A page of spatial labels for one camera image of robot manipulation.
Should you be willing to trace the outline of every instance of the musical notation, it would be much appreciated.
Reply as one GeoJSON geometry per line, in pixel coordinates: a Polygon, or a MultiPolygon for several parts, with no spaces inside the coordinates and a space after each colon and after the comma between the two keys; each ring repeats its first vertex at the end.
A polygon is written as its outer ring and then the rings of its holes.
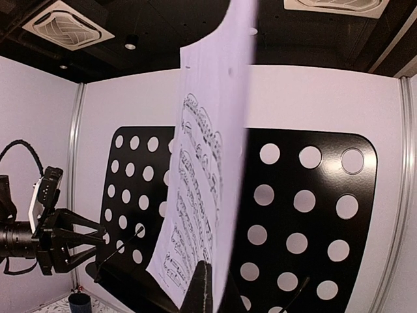
{"type": "Polygon", "coordinates": [[[194,168],[192,166],[192,161],[190,160],[189,156],[190,155],[187,152],[184,152],[182,149],[180,150],[179,171],[180,171],[182,182],[184,183],[185,188],[186,188],[186,199],[188,200],[188,203],[190,204],[192,208],[192,216],[194,218],[195,226],[198,230],[199,245],[196,245],[197,247],[196,249],[200,250],[204,245],[203,226],[201,225],[201,219],[199,218],[200,211],[198,209],[198,205],[196,205],[195,198],[194,198],[194,194],[198,197],[200,193],[199,191],[197,191],[198,189],[197,190],[195,189],[195,188],[198,188],[198,183],[193,184],[193,188],[194,188],[193,190],[192,190],[192,187],[190,186],[189,176],[192,177],[192,179],[194,178],[193,177],[194,168]]]}
{"type": "MultiPolygon", "coordinates": [[[[186,170],[186,173],[189,173],[189,176],[190,176],[191,181],[192,181],[192,186],[194,188],[193,192],[187,192],[187,195],[195,194],[195,198],[193,198],[192,203],[195,203],[198,206],[198,210],[200,212],[199,217],[201,219],[203,219],[204,216],[205,216],[205,212],[204,212],[203,199],[202,199],[201,193],[200,193],[199,183],[198,183],[198,180],[195,178],[195,175],[194,175],[195,172],[194,172],[194,167],[193,167],[193,164],[192,164],[192,161],[191,161],[190,154],[187,151],[185,151],[184,149],[180,150],[180,170],[181,170],[181,165],[184,166],[184,169],[186,170]]],[[[184,182],[186,183],[187,186],[189,186],[187,179],[184,180],[184,182]]]]}
{"type": "Polygon", "coordinates": [[[174,245],[175,252],[181,257],[182,263],[186,268],[187,276],[190,277],[190,273],[194,270],[194,267],[192,265],[190,255],[186,251],[186,245],[182,237],[182,233],[178,229],[177,225],[175,225],[171,235],[171,242],[174,245]]]}
{"type": "Polygon", "coordinates": [[[195,237],[194,228],[191,223],[190,217],[188,216],[187,209],[182,199],[180,193],[177,194],[177,211],[182,220],[182,227],[185,229],[185,234],[188,242],[188,246],[191,248],[191,253],[193,255],[193,260],[195,266],[197,264],[197,238],[195,237]]]}
{"type": "Polygon", "coordinates": [[[204,260],[206,262],[211,263],[211,260],[210,260],[210,257],[209,257],[209,253],[207,252],[207,248],[204,248],[203,249],[203,257],[204,257],[204,260]]]}
{"type": "Polygon", "coordinates": [[[181,281],[179,280],[178,273],[174,272],[172,269],[167,269],[166,271],[167,276],[174,282],[174,284],[181,289],[183,293],[185,293],[185,287],[181,284],[181,281]]]}
{"type": "Polygon", "coordinates": [[[207,241],[208,241],[208,245],[209,245],[210,251],[211,251],[211,249],[213,247],[213,233],[211,231],[210,223],[209,223],[209,220],[207,218],[205,219],[205,231],[206,231],[206,238],[207,238],[207,241]]]}
{"type": "Polygon", "coordinates": [[[189,112],[203,137],[203,142],[208,145],[212,156],[217,165],[219,175],[219,193],[222,196],[223,191],[223,177],[222,177],[222,135],[212,129],[212,123],[209,115],[203,107],[199,106],[196,97],[193,94],[188,94],[184,99],[182,107],[182,129],[188,135],[192,147],[194,147],[196,158],[200,161],[201,166],[206,174],[207,179],[210,179],[212,173],[210,172],[210,158],[203,154],[203,149],[200,143],[197,144],[196,134],[193,133],[192,123],[186,121],[185,111],[189,112]]]}
{"type": "Polygon", "coordinates": [[[164,268],[177,272],[177,278],[180,280],[181,284],[187,284],[187,281],[190,279],[190,274],[188,273],[186,275],[181,264],[176,259],[172,258],[171,253],[169,252],[165,256],[164,268]]]}

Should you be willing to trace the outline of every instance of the robotic arm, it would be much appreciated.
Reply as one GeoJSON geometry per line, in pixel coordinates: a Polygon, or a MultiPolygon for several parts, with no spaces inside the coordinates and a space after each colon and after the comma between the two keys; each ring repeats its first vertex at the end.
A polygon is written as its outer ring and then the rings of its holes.
{"type": "Polygon", "coordinates": [[[52,268],[56,273],[67,273],[94,256],[97,246],[104,244],[103,226],[68,209],[55,208],[62,175],[60,168],[46,168],[34,186],[28,222],[16,222],[8,176],[0,175],[0,263],[5,258],[36,258],[44,275],[52,275],[52,268]],[[94,231],[76,233],[75,225],[94,231]],[[70,250],[81,245],[93,247],[71,255],[70,250]]]}

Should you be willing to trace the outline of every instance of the ceiling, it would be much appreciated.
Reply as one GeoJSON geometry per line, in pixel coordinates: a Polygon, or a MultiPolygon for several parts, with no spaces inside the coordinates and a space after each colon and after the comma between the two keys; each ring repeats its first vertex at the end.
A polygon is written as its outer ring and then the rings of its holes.
{"type": "MultiPolygon", "coordinates": [[[[64,0],[69,5],[84,1],[64,0]]],[[[0,0],[0,55],[86,83],[178,68],[179,48],[213,31],[229,5],[229,0],[96,0],[108,12],[102,26],[115,38],[71,52],[22,29],[52,2],[0,0]],[[139,37],[136,50],[124,47],[129,34],[139,37]],[[66,70],[59,67],[63,61],[69,64],[66,70]]],[[[285,10],[283,0],[260,0],[255,63],[395,76],[417,55],[416,6],[417,0],[391,0],[374,20],[285,10]]],[[[93,21],[95,14],[84,12],[93,21]]]]}

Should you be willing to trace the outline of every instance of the paper sheet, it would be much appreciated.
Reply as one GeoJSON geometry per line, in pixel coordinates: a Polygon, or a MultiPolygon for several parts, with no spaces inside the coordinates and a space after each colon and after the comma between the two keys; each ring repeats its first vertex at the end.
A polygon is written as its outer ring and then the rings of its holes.
{"type": "Polygon", "coordinates": [[[179,308],[199,260],[222,300],[233,248],[255,0],[232,0],[219,28],[182,48],[167,212],[148,272],[179,308]]]}

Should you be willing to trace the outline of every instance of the black cable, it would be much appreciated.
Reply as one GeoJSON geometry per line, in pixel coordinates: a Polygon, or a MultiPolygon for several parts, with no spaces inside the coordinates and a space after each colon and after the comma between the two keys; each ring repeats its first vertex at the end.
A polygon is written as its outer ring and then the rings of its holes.
{"type": "Polygon", "coordinates": [[[100,270],[102,269],[103,264],[105,264],[105,262],[107,262],[108,260],[110,260],[116,253],[118,253],[118,251],[123,248],[124,246],[126,246],[126,244],[128,244],[134,237],[136,237],[136,235],[138,233],[140,233],[142,230],[144,230],[145,228],[143,226],[139,227],[139,229],[135,232],[135,234],[133,236],[131,236],[131,238],[129,238],[129,240],[127,240],[127,242],[125,242],[123,245],[121,245],[119,248],[117,248],[112,254],[110,254],[102,263],[100,263],[100,265],[97,267],[97,273],[96,273],[96,277],[94,278],[94,282],[98,282],[98,275],[100,274],[100,270]]]}
{"type": "MultiPolygon", "coordinates": [[[[36,153],[35,149],[33,149],[32,146],[29,144],[29,142],[26,142],[23,139],[14,140],[14,141],[10,142],[5,147],[3,149],[3,151],[0,153],[0,162],[3,159],[3,157],[6,155],[7,151],[9,151],[15,145],[22,145],[27,150],[29,150],[30,154],[32,155],[33,159],[35,160],[36,165],[38,166],[39,174],[40,174],[40,177],[42,178],[44,176],[44,168],[42,166],[42,163],[40,162],[39,156],[36,153]]],[[[9,260],[9,257],[6,257],[6,266],[5,266],[5,270],[3,271],[3,273],[6,274],[6,275],[10,275],[10,276],[23,275],[23,274],[27,274],[27,273],[33,271],[33,269],[37,265],[38,265],[38,261],[36,261],[35,264],[33,264],[32,266],[30,266],[27,269],[22,269],[21,271],[17,271],[17,272],[11,272],[10,271],[10,260],[9,260]]]]}
{"type": "Polygon", "coordinates": [[[35,262],[35,264],[33,264],[32,266],[30,266],[30,268],[28,269],[22,269],[21,271],[16,271],[16,272],[10,272],[10,260],[9,257],[6,258],[6,266],[5,266],[5,270],[3,271],[4,274],[6,275],[10,275],[10,276],[19,276],[19,275],[23,275],[23,274],[27,274],[31,271],[33,271],[33,269],[35,269],[35,267],[38,265],[38,261],[35,262]]]}
{"type": "Polygon", "coordinates": [[[295,293],[294,297],[291,299],[291,301],[289,301],[289,303],[283,307],[278,313],[284,313],[286,310],[288,310],[288,308],[292,305],[292,303],[295,301],[295,299],[298,298],[298,296],[300,295],[301,291],[303,291],[303,289],[307,286],[308,282],[310,281],[310,277],[306,277],[302,283],[301,286],[299,287],[299,289],[297,290],[297,292],[295,293]]]}
{"type": "Polygon", "coordinates": [[[3,159],[4,155],[6,154],[6,152],[9,151],[10,148],[14,147],[15,145],[23,145],[27,150],[29,150],[33,159],[36,162],[36,165],[38,166],[40,177],[43,177],[44,176],[44,168],[42,167],[42,163],[40,162],[38,154],[36,153],[35,149],[32,148],[32,146],[29,144],[29,142],[26,142],[23,139],[13,140],[12,142],[10,142],[5,147],[3,149],[3,151],[0,153],[0,162],[3,159]]]}

